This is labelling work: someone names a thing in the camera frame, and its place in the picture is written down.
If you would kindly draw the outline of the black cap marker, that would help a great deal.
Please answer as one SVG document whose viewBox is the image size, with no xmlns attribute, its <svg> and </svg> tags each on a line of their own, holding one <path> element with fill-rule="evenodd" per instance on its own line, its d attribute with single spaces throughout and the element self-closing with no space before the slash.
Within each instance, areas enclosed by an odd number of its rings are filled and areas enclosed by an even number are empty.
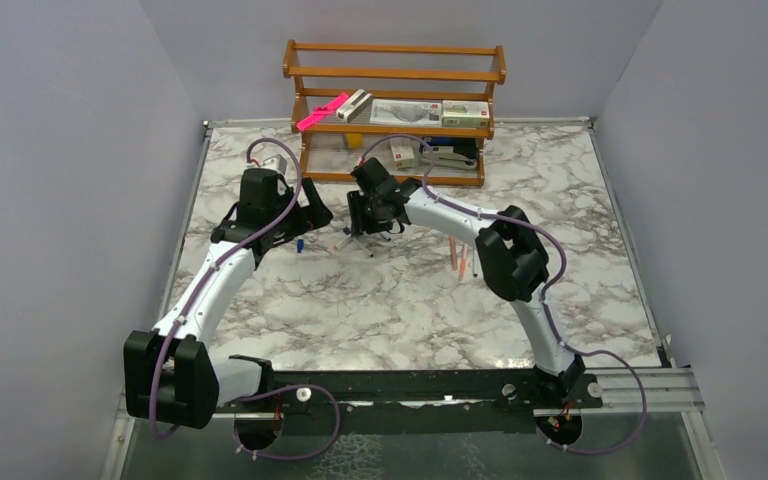
<svg viewBox="0 0 768 480">
<path fill-rule="evenodd" d="M 354 238 L 355 238 L 355 240 L 354 240 L 354 241 L 353 241 L 351 244 L 353 244 L 354 246 L 356 246 L 356 247 L 357 247 L 357 248 L 358 248 L 360 251 L 362 251 L 362 252 L 363 252 L 363 253 L 364 253 L 364 254 L 365 254 L 367 257 L 369 257 L 369 258 L 373 258 L 373 257 L 374 257 L 374 254 L 373 254 L 373 253 L 372 253 L 372 252 L 371 252 L 371 251 L 370 251 L 370 250 L 369 250 L 369 249 L 366 247 L 366 245 L 365 245 L 365 244 L 364 244 L 364 242 L 363 242 L 363 241 L 360 239 L 360 237 L 359 237 L 359 236 L 357 236 L 357 235 L 355 235 L 355 234 L 353 234 L 353 233 L 351 232 L 351 229 L 350 229 L 349 227 L 344 227 L 344 228 L 343 228 L 343 233 L 344 233 L 346 236 L 352 236 L 352 237 L 354 237 Z"/>
</svg>

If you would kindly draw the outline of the peach orange highlighter pen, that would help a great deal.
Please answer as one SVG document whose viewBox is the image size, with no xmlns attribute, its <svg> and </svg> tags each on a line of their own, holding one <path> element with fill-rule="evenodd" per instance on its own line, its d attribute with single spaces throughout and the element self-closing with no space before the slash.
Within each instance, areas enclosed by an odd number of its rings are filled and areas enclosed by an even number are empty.
<svg viewBox="0 0 768 480">
<path fill-rule="evenodd" d="M 454 236 L 449 237 L 449 259 L 453 270 L 458 269 L 457 241 Z"/>
</svg>

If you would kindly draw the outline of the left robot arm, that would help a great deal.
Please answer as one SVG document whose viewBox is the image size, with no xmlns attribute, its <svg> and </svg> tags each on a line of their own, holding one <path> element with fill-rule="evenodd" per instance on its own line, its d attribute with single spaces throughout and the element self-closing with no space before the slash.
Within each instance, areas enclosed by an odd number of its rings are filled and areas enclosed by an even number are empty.
<svg viewBox="0 0 768 480">
<path fill-rule="evenodd" d="M 245 355 L 213 362 L 209 343 L 265 254 L 332 218 L 311 178 L 291 187 L 278 171 L 246 170 L 239 199 L 211 232 L 191 284 L 150 330 L 135 330 L 124 343 L 128 414 L 201 429 L 228 402 L 239 399 L 254 411 L 269 406 L 275 387 L 270 362 Z"/>
</svg>

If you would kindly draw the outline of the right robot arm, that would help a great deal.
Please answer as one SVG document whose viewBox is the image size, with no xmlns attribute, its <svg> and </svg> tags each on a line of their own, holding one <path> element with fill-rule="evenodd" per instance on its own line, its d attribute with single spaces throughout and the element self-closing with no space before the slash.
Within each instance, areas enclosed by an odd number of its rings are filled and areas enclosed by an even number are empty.
<svg viewBox="0 0 768 480">
<path fill-rule="evenodd" d="M 417 178 L 400 182 L 376 158 L 356 166 L 358 189 L 347 194 L 351 230 L 382 233 L 393 226 L 438 230 L 474 249 L 487 287 L 510 303 L 531 344 L 537 393 L 560 407 L 577 392 L 583 360 L 566 345 L 545 298 L 549 255 L 520 208 L 487 211 L 444 197 Z"/>
</svg>

